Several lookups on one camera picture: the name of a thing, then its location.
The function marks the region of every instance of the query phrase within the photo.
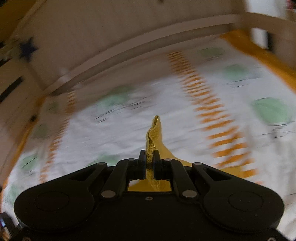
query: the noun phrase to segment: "crib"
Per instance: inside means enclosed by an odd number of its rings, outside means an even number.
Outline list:
[[[282,75],[295,77],[296,23],[246,12],[243,0],[37,0],[11,38],[33,37],[38,50],[30,62],[12,59],[0,67],[1,92],[16,86],[0,103],[1,185],[26,145],[45,96],[68,93],[71,98],[73,91],[94,87],[94,81],[102,96],[123,84],[148,83],[166,73],[155,62],[159,56],[174,56],[238,29],[251,38],[253,28],[268,33],[269,50],[264,51],[283,63]],[[296,203],[293,198],[289,193],[288,205]],[[295,238],[296,220],[291,219],[282,229]]]

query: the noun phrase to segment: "blue star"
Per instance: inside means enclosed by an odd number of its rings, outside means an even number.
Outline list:
[[[31,61],[31,55],[34,51],[36,51],[38,48],[34,47],[33,46],[33,43],[32,43],[32,40],[33,38],[30,38],[28,40],[28,42],[26,43],[20,43],[20,49],[22,51],[22,54],[21,54],[21,58],[22,57],[25,57],[26,61],[27,62],[30,62]]]

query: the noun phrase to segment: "white wooden bed frame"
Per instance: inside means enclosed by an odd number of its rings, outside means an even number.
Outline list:
[[[11,37],[33,37],[39,49],[29,64],[14,60],[0,67],[0,79],[6,80],[1,88],[25,77],[0,104],[0,184],[10,172],[8,163],[40,96],[69,91],[132,62],[237,28],[267,30],[274,53],[296,67],[296,23],[246,12],[243,0],[38,0]],[[122,83],[111,81],[102,87],[118,84]]]

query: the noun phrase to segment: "circular cap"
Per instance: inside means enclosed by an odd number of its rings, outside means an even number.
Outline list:
[[[147,201],[152,201],[153,200],[153,197],[145,197],[145,200],[147,200]]]
[[[262,207],[262,198],[252,192],[238,192],[232,194],[228,199],[230,205],[239,211],[255,211]]]
[[[60,232],[80,224],[92,212],[94,197],[83,182],[56,180],[32,187],[17,197],[14,211],[23,227]]]
[[[186,190],[182,192],[182,195],[186,198],[194,198],[197,196],[197,193],[193,190]]]
[[[245,233],[276,228],[284,213],[277,193],[238,178],[214,182],[203,198],[203,206],[219,225]]]
[[[112,190],[105,190],[101,192],[101,195],[104,198],[111,198],[111,197],[115,197],[116,193]]]
[[[35,199],[35,205],[37,208],[50,212],[60,210],[67,206],[68,203],[68,195],[56,191],[42,193]]]

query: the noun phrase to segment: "screw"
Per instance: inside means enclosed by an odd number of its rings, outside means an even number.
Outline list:
[[[186,198],[194,198],[197,196],[197,193],[193,190],[186,190],[182,192],[182,195]]]
[[[102,197],[105,197],[105,198],[111,198],[111,197],[114,197],[116,193],[112,190],[105,190],[101,192],[101,195]]]

